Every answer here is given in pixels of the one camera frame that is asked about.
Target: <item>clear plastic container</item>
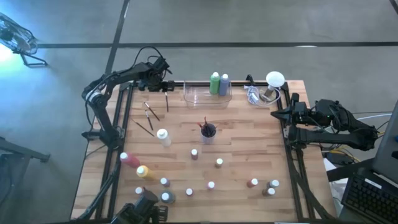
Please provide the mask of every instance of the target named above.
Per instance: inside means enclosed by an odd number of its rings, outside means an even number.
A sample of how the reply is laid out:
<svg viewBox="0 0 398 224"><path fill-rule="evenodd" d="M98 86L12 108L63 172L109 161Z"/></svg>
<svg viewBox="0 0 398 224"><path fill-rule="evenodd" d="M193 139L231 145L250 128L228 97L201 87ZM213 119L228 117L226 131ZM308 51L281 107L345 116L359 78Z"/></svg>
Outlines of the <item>clear plastic container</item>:
<svg viewBox="0 0 398 224"><path fill-rule="evenodd" d="M231 83L227 94L220 96L210 93L210 82L184 82L184 100L191 109L225 109L232 100Z"/></svg>

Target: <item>paint bottle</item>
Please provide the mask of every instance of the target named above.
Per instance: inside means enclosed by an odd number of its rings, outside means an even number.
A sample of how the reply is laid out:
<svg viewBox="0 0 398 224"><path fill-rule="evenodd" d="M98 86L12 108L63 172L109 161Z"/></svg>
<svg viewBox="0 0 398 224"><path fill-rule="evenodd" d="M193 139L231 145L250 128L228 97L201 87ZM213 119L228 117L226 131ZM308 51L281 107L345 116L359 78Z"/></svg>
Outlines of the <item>paint bottle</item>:
<svg viewBox="0 0 398 224"><path fill-rule="evenodd" d="M258 181L256 178L253 178L253 179L249 180L249 181L246 183L246 185L247 185L249 188L252 188L252 187L256 186L257 184L259 184L259 181Z"/></svg>
<svg viewBox="0 0 398 224"><path fill-rule="evenodd" d="M170 187L170 181L166 178L161 178L160 183L164 186L164 187Z"/></svg>
<svg viewBox="0 0 398 224"><path fill-rule="evenodd" d="M193 159L193 160L197 160L198 159L198 151L196 150L196 149L192 149L191 150L191 158Z"/></svg>
<svg viewBox="0 0 398 224"><path fill-rule="evenodd" d="M185 194L187 196L191 197L193 195L193 190L188 188L188 189L185 190Z"/></svg>
<svg viewBox="0 0 398 224"><path fill-rule="evenodd" d="M174 203L175 201L175 195L172 192L164 191L162 192L162 194L160 195L160 200L163 203Z"/></svg>
<svg viewBox="0 0 398 224"><path fill-rule="evenodd" d="M156 135L163 147L169 147L172 144L172 140L170 139L169 133L166 129L158 130Z"/></svg>
<svg viewBox="0 0 398 224"><path fill-rule="evenodd" d="M148 169L146 166L139 166L137 168L137 175L146 180L154 180L155 174L152 170Z"/></svg>
<svg viewBox="0 0 398 224"><path fill-rule="evenodd" d="M220 80L220 89L218 90L218 94L220 96L225 96L228 93L229 89L229 78L227 74L224 74Z"/></svg>
<svg viewBox="0 0 398 224"><path fill-rule="evenodd" d="M275 195L275 189L273 189L272 187L268 188L268 189L264 189L264 190L262 190L261 194L264 197L273 196L273 195Z"/></svg>
<svg viewBox="0 0 398 224"><path fill-rule="evenodd" d="M207 183L207 189L208 190L213 190L216 187L216 184L213 181L210 181Z"/></svg>
<svg viewBox="0 0 398 224"><path fill-rule="evenodd" d="M276 188L279 186L279 181L278 180L272 180L267 183L267 187L269 188Z"/></svg>
<svg viewBox="0 0 398 224"><path fill-rule="evenodd" d="M142 187L137 187L136 188L136 194L140 195L144 192L144 189Z"/></svg>
<svg viewBox="0 0 398 224"><path fill-rule="evenodd" d="M220 87L220 76L217 72L213 73L210 77L210 93L215 95L218 94L218 88Z"/></svg>
<svg viewBox="0 0 398 224"><path fill-rule="evenodd" d="M223 165L223 159L217 159L215 164L216 168L220 168L222 165Z"/></svg>
<svg viewBox="0 0 398 224"><path fill-rule="evenodd" d="M120 161L123 164L131 166L132 168L137 168L140 166L138 158L133 156L130 152L122 152L120 154Z"/></svg>

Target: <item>wooden plank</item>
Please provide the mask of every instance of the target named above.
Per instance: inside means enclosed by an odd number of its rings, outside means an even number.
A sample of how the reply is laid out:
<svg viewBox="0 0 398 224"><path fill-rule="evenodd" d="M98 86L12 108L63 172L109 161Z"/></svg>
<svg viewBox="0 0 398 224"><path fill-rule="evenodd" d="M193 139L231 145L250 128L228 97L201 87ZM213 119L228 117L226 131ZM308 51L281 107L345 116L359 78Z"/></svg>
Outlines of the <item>wooden plank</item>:
<svg viewBox="0 0 398 224"><path fill-rule="evenodd" d="M300 100L308 104L303 81L289 81L289 88L291 93L299 93ZM111 117L117 96L114 91L108 103L107 110ZM276 104L267 108L250 105L246 92L239 87L233 88L233 99L224 110L188 109L182 88L176 88L168 96L169 112L165 109L163 93L134 92L130 117L150 129L143 104L148 101L160 118L157 121L153 115L150 116L155 129L153 133L160 128L167 129L172 145L168 148L162 147L156 138L148 135L132 121L129 122L124 150L132 152L142 164L151 168L157 180L143 180L136 175L134 169L122 166L115 212L125 203L134 203L139 198L134 193L136 187L145 186L160 195L165 188L160 185L159 179L166 177L171 181L169 190L177 198L174 204L168 205L169 222L296 221L280 124L270 115L271 111L277 110ZM212 145L201 143L196 123L203 121L204 116L208 122L218 126ZM98 141L91 142L88 152L100 145ZM199 160L191 160L191 149L198 150ZM98 193L105 151L106 149L100 150L85 161L72 217L83 213ZM220 169L214 167L217 158L224 160ZM304 160L311 189L322 205L335 215L319 149L306 149ZM259 185L249 189L246 182L251 178L257 178ZM263 197L261 190L272 179L278 179L280 187L276 189L275 196ZM208 191L206 184L211 180L215 182L216 188ZM194 190L193 197L185 195L187 187ZM302 192L300 198L303 210L306 210Z"/></svg>

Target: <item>concrete floor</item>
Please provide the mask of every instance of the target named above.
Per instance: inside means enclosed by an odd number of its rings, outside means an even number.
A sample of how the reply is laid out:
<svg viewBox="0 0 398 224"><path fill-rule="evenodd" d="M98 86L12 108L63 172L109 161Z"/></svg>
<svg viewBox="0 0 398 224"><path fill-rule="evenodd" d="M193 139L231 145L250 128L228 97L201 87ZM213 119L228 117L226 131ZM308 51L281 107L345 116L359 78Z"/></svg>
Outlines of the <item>concrete floor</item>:
<svg viewBox="0 0 398 224"><path fill-rule="evenodd" d="M0 11L43 44L111 43L123 0L3 0ZM121 42L396 41L398 15L388 0L135 0ZM391 111L398 95L398 47L160 49L173 80L214 72L264 79L277 70L305 81L313 102L340 100L351 112ZM52 157L32 161L9 223L68 220L88 129L82 89L103 74L110 49L39 49L47 68L27 68L0 46L0 136ZM119 49L113 70L129 67L136 49ZM143 52L141 60L151 52ZM358 117L369 114L358 114ZM366 120L380 125L388 117ZM376 150L352 151L365 159Z"/></svg>

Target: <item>purple bottle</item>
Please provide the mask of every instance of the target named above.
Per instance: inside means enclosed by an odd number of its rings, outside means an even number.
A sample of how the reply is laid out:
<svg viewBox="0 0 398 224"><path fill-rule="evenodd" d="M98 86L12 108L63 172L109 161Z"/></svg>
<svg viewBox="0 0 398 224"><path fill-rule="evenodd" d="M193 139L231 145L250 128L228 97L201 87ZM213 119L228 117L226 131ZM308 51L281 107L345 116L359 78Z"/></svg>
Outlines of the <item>purple bottle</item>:
<svg viewBox="0 0 398 224"><path fill-rule="evenodd" d="M229 88L229 78L227 74L224 74L220 80L220 88L218 90L218 94L220 96L225 96L228 92Z"/></svg>

